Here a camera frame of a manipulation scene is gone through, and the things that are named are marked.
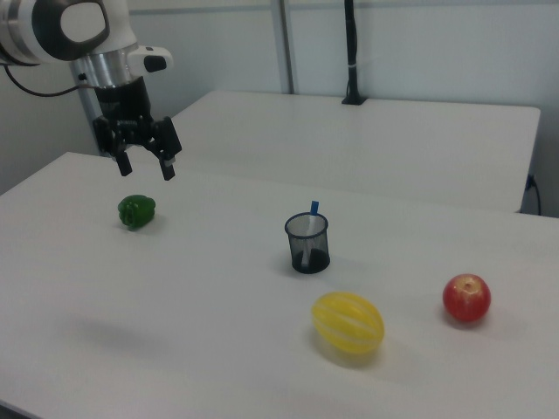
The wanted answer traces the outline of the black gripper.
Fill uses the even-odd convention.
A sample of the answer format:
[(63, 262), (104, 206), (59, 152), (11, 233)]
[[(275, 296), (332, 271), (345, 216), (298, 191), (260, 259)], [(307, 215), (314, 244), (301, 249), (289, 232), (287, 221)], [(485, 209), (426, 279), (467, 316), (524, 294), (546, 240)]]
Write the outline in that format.
[(139, 78), (122, 86), (97, 88), (96, 98), (101, 116), (93, 120), (100, 151), (114, 157), (122, 176), (132, 173), (126, 152), (141, 146), (158, 157), (162, 177), (170, 181), (175, 175), (175, 155), (182, 151), (171, 118), (156, 120), (144, 80)]

